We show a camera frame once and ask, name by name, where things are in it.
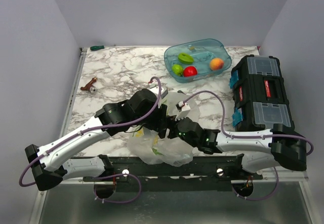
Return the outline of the clear plastic bag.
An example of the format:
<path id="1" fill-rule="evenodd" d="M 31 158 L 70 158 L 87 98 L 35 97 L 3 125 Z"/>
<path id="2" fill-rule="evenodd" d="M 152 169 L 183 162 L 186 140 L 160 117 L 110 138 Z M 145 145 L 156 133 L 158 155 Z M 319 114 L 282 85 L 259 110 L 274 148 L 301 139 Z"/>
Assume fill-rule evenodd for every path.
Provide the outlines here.
<path id="1" fill-rule="evenodd" d="M 162 100 L 162 103 L 168 107 L 167 116 L 176 116 L 178 112 L 176 103 L 188 97 L 183 93 L 169 92 Z M 188 104 L 191 108 L 188 117 L 193 121 L 198 121 L 200 114 L 198 105 L 193 99 L 189 100 Z M 178 137 L 160 139 L 157 132 L 145 127 L 141 129 L 137 127 L 135 131 L 129 137 L 127 148 L 144 163 L 149 165 L 167 163 L 171 166 L 180 167 L 193 160 L 193 147 Z"/>

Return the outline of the green fake fruit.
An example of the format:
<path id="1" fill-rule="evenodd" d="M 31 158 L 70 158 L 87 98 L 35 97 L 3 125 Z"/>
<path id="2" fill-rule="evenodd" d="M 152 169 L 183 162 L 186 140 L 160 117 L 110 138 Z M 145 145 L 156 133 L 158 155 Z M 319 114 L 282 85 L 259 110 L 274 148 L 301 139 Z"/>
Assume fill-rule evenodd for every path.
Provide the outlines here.
<path id="1" fill-rule="evenodd" d="M 174 64 L 172 66 L 172 72 L 177 76 L 181 77 L 183 75 L 183 71 L 184 71 L 183 67 L 179 64 Z"/>

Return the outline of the red fake fruit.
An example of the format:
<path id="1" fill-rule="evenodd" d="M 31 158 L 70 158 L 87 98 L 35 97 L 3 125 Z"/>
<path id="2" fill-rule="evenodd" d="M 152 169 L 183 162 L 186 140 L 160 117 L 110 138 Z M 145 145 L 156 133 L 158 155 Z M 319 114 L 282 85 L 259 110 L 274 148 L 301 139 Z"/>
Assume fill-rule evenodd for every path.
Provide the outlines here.
<path id="1" fill-rule="evenodd" d="M 188 66 L 183 70 L 184 77 L 192 77 L 198 74 L 197 69 L 194 66 Z"/>

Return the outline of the green fake starfruit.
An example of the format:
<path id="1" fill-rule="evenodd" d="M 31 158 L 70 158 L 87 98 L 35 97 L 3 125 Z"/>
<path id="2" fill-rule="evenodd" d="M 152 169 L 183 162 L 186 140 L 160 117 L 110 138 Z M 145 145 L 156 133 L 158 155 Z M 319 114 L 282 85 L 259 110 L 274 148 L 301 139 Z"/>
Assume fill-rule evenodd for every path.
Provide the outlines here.
<path id="1" fill-rule="evenodd" d="M 194 62 L 193 57 L 186 53 L 180 53 L 178 60 L 183 64 L 192 64 Z"/>

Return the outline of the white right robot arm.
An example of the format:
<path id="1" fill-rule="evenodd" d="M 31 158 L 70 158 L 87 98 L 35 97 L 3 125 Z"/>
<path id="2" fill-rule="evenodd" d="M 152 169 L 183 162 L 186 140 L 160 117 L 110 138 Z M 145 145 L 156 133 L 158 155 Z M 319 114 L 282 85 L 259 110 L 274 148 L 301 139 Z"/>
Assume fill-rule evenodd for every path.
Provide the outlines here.
<path id="1" fill-rule="evenodd" d="M 261 131 L 229 132 L 202 128 L 190 118 L 167 117 L 166 123 L 169 139 L 178 137 L 205 154 L 243 152 L 242 161 L 233 166 L 238 179 L 276 166 L 292 171 L 307 169 L 305 138 L 282 124 Z"/>

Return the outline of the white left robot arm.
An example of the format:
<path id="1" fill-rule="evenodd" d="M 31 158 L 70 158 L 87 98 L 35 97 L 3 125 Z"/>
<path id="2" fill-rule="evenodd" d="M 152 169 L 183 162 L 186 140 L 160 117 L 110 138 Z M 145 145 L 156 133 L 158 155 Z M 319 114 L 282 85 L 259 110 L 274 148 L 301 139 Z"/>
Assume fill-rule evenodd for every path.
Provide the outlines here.
<path id="1" fill-rule="evenodd" d="M 34 185 L 39 191 L 47 191 L 70 178 L 109 180 L 113 170 L 107 157 L 77 158 L 76 154 L 133 126 L 161 132 L 167 106 L 160 101 L 167 93 L 166 88 L 158 86 L 142 89 L 130 99 L 105 104 L 79 128 L 52 143 L 27 146 L 25 153 Z"/>

